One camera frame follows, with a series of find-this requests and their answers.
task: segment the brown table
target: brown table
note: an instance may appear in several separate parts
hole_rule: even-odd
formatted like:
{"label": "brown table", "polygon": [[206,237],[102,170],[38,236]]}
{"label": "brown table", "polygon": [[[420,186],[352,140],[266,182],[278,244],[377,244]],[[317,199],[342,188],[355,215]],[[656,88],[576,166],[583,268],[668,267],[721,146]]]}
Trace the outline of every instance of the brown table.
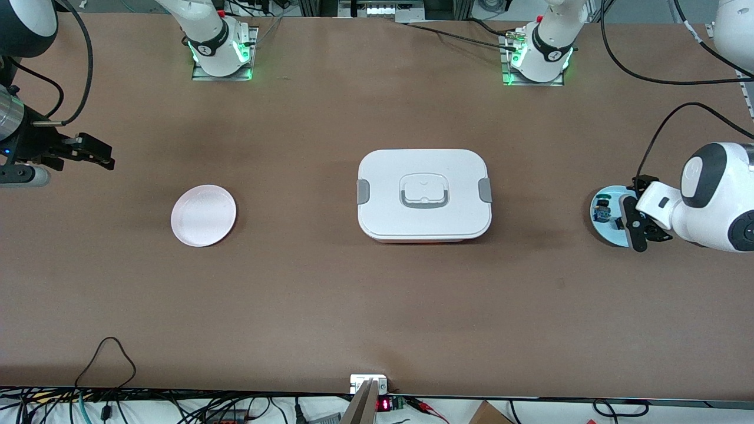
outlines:
{"label": "brown table", "polygon": [[[506,87],[494,49],[309,18],[283,19],[252,81],[197,83],[171,17],[84,18],[94,81],[67,132],[111,143],[118,164],[68,163],[43,189],[0,191],[0,383],[72,384],[115,335],[139,367],[133,386],[343,392],[371,371],[405,393],[754,400],[752,257],[680,240],[638,254],[597,240],[587,219],[593,193],[630,181],[680,103],[752,129],[737,84],[638,81],[589,25],[564,88]],[[472,23],[434,25],[494,41]],[[682,26],[608,32],[647,75],[732,76]],[[61,117],[85,62],[66,18],[25,61],[66,88]],[[52,105],[44,83],[17,83],[29,105]],[[743,141],[684,111],[645,170],[676,183],[714,140]],[[448,245],[364,235],[357,166],[385,148],[479,153],[489,231]],[[173,236],[170,211],[204,183],[227,188],[239,215],[227,239],[197,249]],[[109,346],[84,383],[127,375]]]}

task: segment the black connector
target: black connector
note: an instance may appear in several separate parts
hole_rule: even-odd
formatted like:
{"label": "black connector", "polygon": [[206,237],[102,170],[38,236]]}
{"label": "black connector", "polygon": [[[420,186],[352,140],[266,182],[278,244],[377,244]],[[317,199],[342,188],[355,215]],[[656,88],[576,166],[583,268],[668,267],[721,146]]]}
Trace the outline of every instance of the black connector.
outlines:
{"label": "black connector", "polygon": [[301,410],[298,397],[296,397],[296,406],[294,409],[296,410],[296,424],[306,424],[306,417],[304,416],[304,411]]}
{"label": "black connector", "polygon": [[105,405],[102,407],[102,412],[100,412],[100,419],[105,422],[112,416],[112,408],[110,405]]}

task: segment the white bracket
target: white bracket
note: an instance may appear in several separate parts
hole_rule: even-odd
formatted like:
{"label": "white bracket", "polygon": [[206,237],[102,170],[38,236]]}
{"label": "white bracket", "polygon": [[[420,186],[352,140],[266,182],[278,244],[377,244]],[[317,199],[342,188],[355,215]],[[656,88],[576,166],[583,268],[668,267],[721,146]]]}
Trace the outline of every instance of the white bracket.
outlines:
{"label": "white bracket", "polygon": [[388,393],[388,378],[382,374],[351,374],[351,388],[349,393],[355,395],[365,381],[376,379],[380,395]]}

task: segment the silver metal cylinder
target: silver metal cylinder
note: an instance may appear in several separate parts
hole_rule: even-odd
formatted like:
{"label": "silver metal cylinder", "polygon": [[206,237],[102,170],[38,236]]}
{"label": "silver metal cylinder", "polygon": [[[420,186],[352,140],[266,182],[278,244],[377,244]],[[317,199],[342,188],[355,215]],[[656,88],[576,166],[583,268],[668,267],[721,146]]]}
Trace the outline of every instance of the silver metal cylinder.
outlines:
{"label": "silver metal cylinder", "polygon": [[23,102],[0,85],[0,141],[10,136],[23,119]]}

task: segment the white floor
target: white floor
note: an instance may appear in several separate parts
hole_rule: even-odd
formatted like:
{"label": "white floor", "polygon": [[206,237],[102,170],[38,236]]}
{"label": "white floor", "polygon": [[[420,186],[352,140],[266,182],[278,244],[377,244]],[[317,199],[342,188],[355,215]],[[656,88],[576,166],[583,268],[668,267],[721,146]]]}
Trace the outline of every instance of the white floor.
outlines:
{"label": "white floor", "polygon": [[[480,401],[465,399],[424,399],[439,413],[443,414],[450,424],[468,424],[477,410]],[[201,407],[207,401],[182,401],[181,405],[192,410]],[[285,411],[288,423],[295,424],[296,418],[293,410],[293,398],[275,398],[283,411]],[[301,398],[300,403],[307,420],[322,418],[333,413],[344,413],[348,402],[334,397]],[[507,401],[492,401],[504,415],[513,422],[510,414],[510,406]],[[238,409],[245,409],[248,401],[239,404]],[[267,405],[265,399],[257,399],[252,407],[251,415],[260,414]],[[103,404],[86,404],[87,415],[93,424],[100,424],[100,411]],[[124,424],[117,407],[111,404],[113,415],[111,424]],[[180,421],[178,410],[167,401],[128,401],[121,402],[124,415],[128,424],[174,424]],[[619,413],[635,413],[641,407],[615,406]],[[597,424],[614,424],[609,418],[598,415],[592,410],[591,404],[582,403],[555,403],[540,401],[517,401],[516,411],[521,424],[587,424],[592,419]],[[13,423],[16,419],[17,409],[0,411],[0,422]],[[378,413],[376,424],[393,424],[404,419],[410,419],[407,424],[443,424],[438,418],[424,415],[411,408],[395,410],[388,413]],[[57,406],[51,411],[47,420],[48,424],[71,424],[69,418],[69,406]],[[280,411],[270,407],[265,415],[254,420],[255,424],[284,424]],[[743,424],[754,423],[754,410],[727,410],[716,408],[696,407],[650,407],[649,413],[640,418],[620,418],[620,424]],[[85,424],[78,405],[73,408],[73,424]]]}

